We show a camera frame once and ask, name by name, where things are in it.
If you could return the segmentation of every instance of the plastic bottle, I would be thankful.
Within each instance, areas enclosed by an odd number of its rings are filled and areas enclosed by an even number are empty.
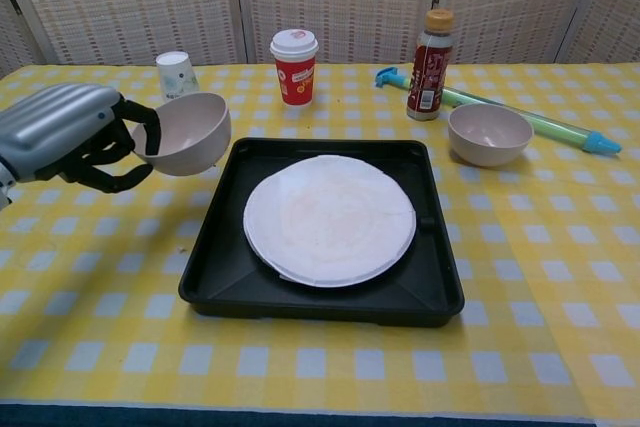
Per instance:
[[[453,12],[430,10],[425,27],[418,37],[411,90],[407,99],[407,115],[416,120],[431,120],[438,116],[445,70],[453,47]]]

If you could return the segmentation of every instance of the table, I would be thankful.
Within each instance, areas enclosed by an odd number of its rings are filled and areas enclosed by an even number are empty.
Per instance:
[[[380,67],[317,66],[302,112],[281,106],[272,66],[196,72],[229,103],[234,139],[424,142],[467,298],[459,318],[430,330],[194,314],[177,284],[224,159],[114,196],[22,184],[0,216],[0,398],[638,425],[640,64],[451,66],[448,85],[624,146],[604,158],[535,138],[502,170],[453,161],[448,108],[410,120],[405,92],[374,88]],[[0,82],[0,107],[59,82],[161,103],[152,67],[30,66]]]

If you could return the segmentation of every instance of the white plate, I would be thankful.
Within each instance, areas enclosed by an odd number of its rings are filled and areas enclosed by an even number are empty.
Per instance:
[[[395,264],[416,230],[411,201],[361,160],[321,155],[264,179],[249,196],[244,231],[283,277],[314,287],[369,280]]]

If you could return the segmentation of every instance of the robotic hand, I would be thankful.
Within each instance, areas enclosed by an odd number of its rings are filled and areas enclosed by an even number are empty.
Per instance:
[[[111,87],[54,85],[0,112],[0,210],[11,203],[8,190],[17,182],[55,175],[105,193],[138,185],[153,171],[151,165],[116,177],[95,167],[117,162],[135,148],[123,119],[144,125],[146,154],[156,155],[158,114]]]

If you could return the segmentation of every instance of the plastic tray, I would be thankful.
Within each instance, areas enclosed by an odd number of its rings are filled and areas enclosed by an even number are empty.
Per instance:
[[[317,289],[280,278],[252,251],[242,215],[249,194],[301,159],[335,154],[364,160],[391,176],[416,210],[405,255],[384,274],[350,287]],[[290,317],[438,327],[462,310],[464,296],[425,146],[414,141],[241,139],[179,286],[200,314]]]

